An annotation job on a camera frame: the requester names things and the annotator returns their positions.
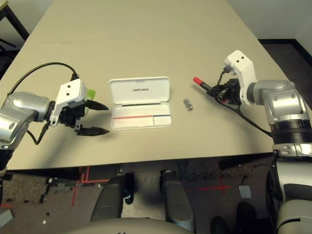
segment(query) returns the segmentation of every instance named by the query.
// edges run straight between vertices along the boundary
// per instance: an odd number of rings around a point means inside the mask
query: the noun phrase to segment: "white plastic case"
[[[113,129],[164,128],[172,125],[168,77],[112,79],[109,86],[115,104],[111,119]]]

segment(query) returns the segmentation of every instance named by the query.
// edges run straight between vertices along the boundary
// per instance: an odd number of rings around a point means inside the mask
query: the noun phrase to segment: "red marker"
[[[193,81],[198,84],[200,87],[202,87],[204,90],[206,91],[210,91],[211,90],[211,87],[206,84],[205,82],[203,82],[200,78],[198,77],[194,77]]]

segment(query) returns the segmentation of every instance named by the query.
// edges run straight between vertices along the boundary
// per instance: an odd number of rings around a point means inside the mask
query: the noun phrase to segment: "white bracket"
[[[250,106],[247,99],[247,89],[251,83],[256,83],[254,73],[254,63],[241,51],[235,50],[224,60],[226,66],[232,67],[235,74],[238,76],[238,81],[240,85],[239,98],[242,103]]]
[[[51,112],[51,126],[55,127],[59,121],[59,115],[66,106],[73,108],[87,101],[87,88],[81,79],[75,79],[60,86],[54,110]]]

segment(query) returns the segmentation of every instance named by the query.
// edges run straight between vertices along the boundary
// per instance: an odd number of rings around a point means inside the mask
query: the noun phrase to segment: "light wooden tabletop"
[[[46,62],[73,66],[95,100],[110,111],[90,110],[86,127],[110,127],[113,78],[168,76],[173,124],[169,128],[111,131],[76,136],[51,127],[40,145],[26,135],[9,169],[99,165],[146,160],[213,157],[270,152],[273,141],[237,114],[208,97],[193,82],[215,85],[227,55],[241,50],[253,62],[258,80],[287,79],[257,38],[225,0],[54,0],[0,81],[1,101],[14,83]],[[70,80],[64,67],[50,66],[29,76],[17,91],[54,100]],[[234,78],[230,74],[224,81]],[[194,109],[187,111],[183,99]],[[269,129],[263,107],[243,112]],[[42,123],[31,123],[38,137]]]

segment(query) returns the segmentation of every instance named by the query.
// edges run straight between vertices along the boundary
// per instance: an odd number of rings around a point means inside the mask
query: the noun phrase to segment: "open case lid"
[[[149,104],[168,101],[168,77],[112,79],[109,81],[114,104]]]

